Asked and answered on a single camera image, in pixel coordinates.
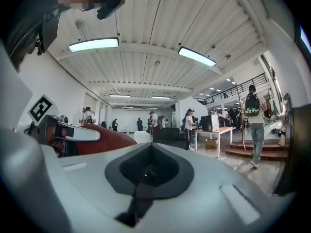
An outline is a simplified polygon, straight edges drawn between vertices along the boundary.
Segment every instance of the tripod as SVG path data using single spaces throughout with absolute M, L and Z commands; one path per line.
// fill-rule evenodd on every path
M 238 92 L 239 101 L 241 101 L 241 97 L 240 97 L 240 93 L 239 93 L 239 89 L 238 89 L 238 85 L 237 84 L 236 84 L 236 88 L 237 88 L 237 92 Z M 243 112 L 243 107 L 242 107 L 241 104 L 240 104 L 240 107 L 241 107 L 241 118 L 242 118 L 241 119 L 241 121 L 242 121 L 242 125 L 241 125 L 241 127 L 242 127 L 242 130 L 241 130 L 241 132 L 242 132 L 242 140 L 238 144 L 243 143 L 244 150 L 246 151 L 245 142 L 244 142 L 244 112 Z

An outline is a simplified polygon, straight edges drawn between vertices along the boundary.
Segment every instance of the staircase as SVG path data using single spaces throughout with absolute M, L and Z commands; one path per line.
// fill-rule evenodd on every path
M 278 145 L 278 139 L 265 140 L 262 148 L 261 159 L 266 161 L 282 161 L 283 158 L 286 160 L 288 153 L 284 151 L 284 147 Z M 226 150 L 225 153 L 243 158 L 253 158 L 253 141 L 245 140 L 244 150 L 243 144 L 232 143 L 230 149 Z

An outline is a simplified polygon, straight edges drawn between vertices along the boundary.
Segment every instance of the sneaker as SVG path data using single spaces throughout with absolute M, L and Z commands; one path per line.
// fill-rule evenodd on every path
M 254 168 L 258 168 L 258 164 L 256 164 L 255 162 L 251 161 L 251 164 L 253 165 Z

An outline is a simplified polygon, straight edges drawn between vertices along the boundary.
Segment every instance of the black cap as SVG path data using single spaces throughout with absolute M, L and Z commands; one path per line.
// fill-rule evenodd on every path
M 249 86 L 249 88 L 248 88 L 248 91 L 250 91 L 250 92 L 256 91 L 256 87 L 255 87 L 253 84 L 251 84 L 251 85 Z

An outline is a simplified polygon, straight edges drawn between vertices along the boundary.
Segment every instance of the ceiling light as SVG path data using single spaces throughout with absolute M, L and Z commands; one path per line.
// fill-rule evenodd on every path
M 185 47 L 181 47 L 178 51 L 178 54 L 185 56 L 185 57 L 188 57 L 190 59 L 196 60 L 198 62 L 201 62 L 205 65 L 208 65 L 209 67 L 213 67 L 214 65 L 216 65 L 215 61 L 205 57 L 204 55 L 202 55 L 200 53 L 197 53 L 197 52 L 192 51 L 192 50 L 185 48 Z
M 171 99 L 170 97 L 151 96 L 153 99 Z
M 118 38 L 103 38 L 103 39 L 80 41 L 69 45 L 69 49 L 71 52 L 77 52 L 87 49 L 116 48 L 118 46 L 119 46 Z
M 115 95 L 115 94 L 110 94 L 110 97 L 124 97 L 124 98 L 129 98 L 130 95 Z

